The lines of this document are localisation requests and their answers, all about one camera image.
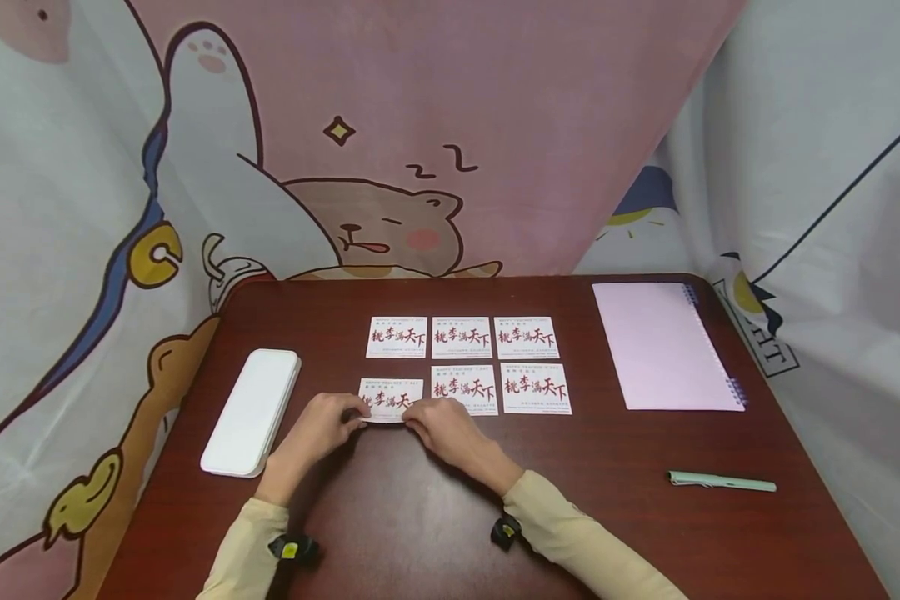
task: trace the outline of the spiral binding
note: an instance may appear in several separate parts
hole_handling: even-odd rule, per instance
[[[683,284],[683,297],[687,298],[687,301],[692,305],[697,305],[700,303],[700,297],[697,296],[697,290],[693,289],[693,286],[689,283]]]
[[[717,354],[717,349],[713,346],[713,340],[710,339],[707,328],[703,326],[703,320],[700,318],[700,313],[697,312],[696,305],[700,303],[700,297],[697,296],[697,292],[694,291],[693,287],[687,283],[683,284],[683,296],[687,298],[688,303],[694,305],[692,315],[697,320],[697,326],[703,334],[703,339],[707,340],[707,346],[710,348],[710,355],[713,356],[713,361],[723,373],[723,379],[727,381],[727,387],[729,388],[730,393],[737,400],[737,405],[747,408],[748,400],[747,393],[744,392],[744,387],[740,385],[740,382],[737,381],[736,378],[730,377],[727,373],[727,369],[723,367],[723,361],[720,360],[720,355]]]
[[[744,392],[744,387],[740,385],[740,382],[737,381],[735,377],[727,378],[727,386],[730,389],[730,393],[733,394],[733,397],[737,399],[737,404],[747,408],[749,402],[747,402],[747,393]]]

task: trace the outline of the sleeve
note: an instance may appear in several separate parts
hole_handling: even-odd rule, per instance
[[[572,505],[543,475],[527,470],[504,497],[533,550],[568,570],[600,598],[686,600],[650,562]]]
[[[278,559],[267,544],[287,531],[287,509],[250,498],[223,538],[197,600],[264,600]]]

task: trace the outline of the person's left hand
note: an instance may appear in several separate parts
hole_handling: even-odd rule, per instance
[[[359,418],[343,422],[343,413],[354,409],[364,417],[370,407],[351,393],[318,393],[303,409],[290,433],[269,455],[256,498],[286,506],[293,489],[310,467],[341,447],[357,429],[367,426]]]

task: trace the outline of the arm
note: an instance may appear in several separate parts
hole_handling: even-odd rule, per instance
[[[287,505],[293,492],[310,467],[366,426],[356,418],[344,423],[343,413],[349,409],[370,415],[369,406],[352,394],[320,393],[310,400],[267,459],[260,485],[230,525],[197,600],[267,597],[278,565],[267,544],[287,531]]]
[[[504,494],[504,510],[520,522],[534,550],[568,570],[600,598],[686,600],[650,562],[578,511],[532,470]]]
[[[426,448],[500,495],[533,549],[600,598],[685,600],[679,589],[625,543],[566,500],[549,481],[525,472],[483,436],[460,402],[420,400],[404,413]]]

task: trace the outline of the star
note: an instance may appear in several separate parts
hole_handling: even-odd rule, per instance
[[[343,146],[343,144],[347,143],[347,140],[356,133],[357,130],[355,128],[347,125],[347,122],[343,121],[343,117],[340,115],[335,116],[330,122],[323,133],[326,134],[326,137],[332,139],[337,142],[338,146]]]

